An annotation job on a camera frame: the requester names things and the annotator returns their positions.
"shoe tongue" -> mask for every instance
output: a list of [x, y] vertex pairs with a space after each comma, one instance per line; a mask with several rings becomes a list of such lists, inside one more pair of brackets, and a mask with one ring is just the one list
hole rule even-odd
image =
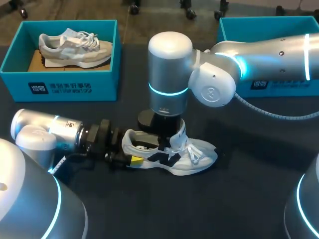
[[170, 140], [170, 146], [172, 149], [178, 149], [181, 148], [187, 141], [187, 136], [186, 136], [186, 125], [185, 121], [182, 120], [182, 126], [180, 130], [178, 131], [177, 134], [173, 135]]
[[81, 44], [81, 39], [79, 39], [79, 38], [62, 35], [60, 37], [60, 46], [62, 46], [66, 41], [70, 42], [71, 45], [79, 45], [79, 44]]
[[67, 28], [64, 33], [61, 34], [60, 37], [60, 46], [62, 46], [66, 41], [69, 41], [73, 44], [80, 44], [81, 41], [78, 38], [78, 32], [73, 31], [70, 28]]

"shoelace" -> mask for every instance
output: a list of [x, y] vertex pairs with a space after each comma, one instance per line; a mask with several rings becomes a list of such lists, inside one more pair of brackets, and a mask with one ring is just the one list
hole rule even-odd
[[182, 145], [180, 148], [177, 150], [172, 150], [173, 153], [180, 153], [187, 149], [188, 154], [190, 156], [190, 161], [193, 165], [198, 165], [200, 159], [203, 156], [203, 152], [200, 151], [198, 148], [196, 148], [193, 144], [187, 144], [188, 139], [186, 140], [186, 143]]
[[76, 45], [77, 47], [87, 47], [90, 50], [98, 49], [100, 46], [99, 39], [94, 35], [94, 33], [87, 33], [85, 31], [79, 31], [78, 36], [82, 41], [81, 44]]

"sneaker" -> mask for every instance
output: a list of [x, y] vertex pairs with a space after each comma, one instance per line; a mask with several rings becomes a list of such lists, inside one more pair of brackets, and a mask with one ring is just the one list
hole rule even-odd
[[133, 168], [163, 168], [174, 175], [184, 176], [198, 173], [210, 167], [217, 159], [215, 146], [186, 136], [185, 122], [177, 134], [169, 140], [170, 147], [159, 150], [158, 137], [143, 131], [126, 131], [122, 140], [125, 155], [131, 156]]
[[93, 33], [68, 28], [59, 36], [41, 34], [39, 49], [45, 58], [45, 67], [76, 65], [92, 68], [110, 59], [112, 43], [100, 41]]

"teal box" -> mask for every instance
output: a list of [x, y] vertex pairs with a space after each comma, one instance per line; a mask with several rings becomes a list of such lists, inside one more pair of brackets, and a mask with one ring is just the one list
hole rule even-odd
[[[39, 35], [57, 36], [66, 28], [93, 32], [99, 40], [112, 42], [110, 70], [28, 72]], [[16, 102], [115, 101], [120, 60], [116, 20], [24, 21], [5, 56], [0, 75]]]
[[[227, 17], [221, 18], [217, 41], [255, 42], [280, 37], [318, 33], [312, 16]], [[237, 93], [242, 97], [318, 96], [319, 79], [311, 81], [242, 82]]]

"black table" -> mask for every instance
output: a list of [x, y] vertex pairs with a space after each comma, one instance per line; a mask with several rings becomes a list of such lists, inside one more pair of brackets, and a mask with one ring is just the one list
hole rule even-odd
[[[194, 46], [204, 50], [211, 44]], [[0, 48], [1, 57], [6, 50]], [[116, 102], [96, 103], [14, 103], [1, 81], [0, 137], [12, 141], [9, 126], [21, 108], [87, 123], [106, 118], [137, 129], [138, 113], [149, 107], [146, 45], [123, 46], [120, 80]], [[249, 101], [277, 114], [319, 110], [319, 97]], [[218, 161], [203, 173], [177, 177], [161, 169], [114, 171], [97, 162], [93, 171], [58, 174], [86, 206], [88, 239], [285, 238], [285, 202], [319, 152], [319, 118], [272, 119], [237, 100], [207, 108], [191, 93], [183, 118], [189, 137], [218, 148]]]

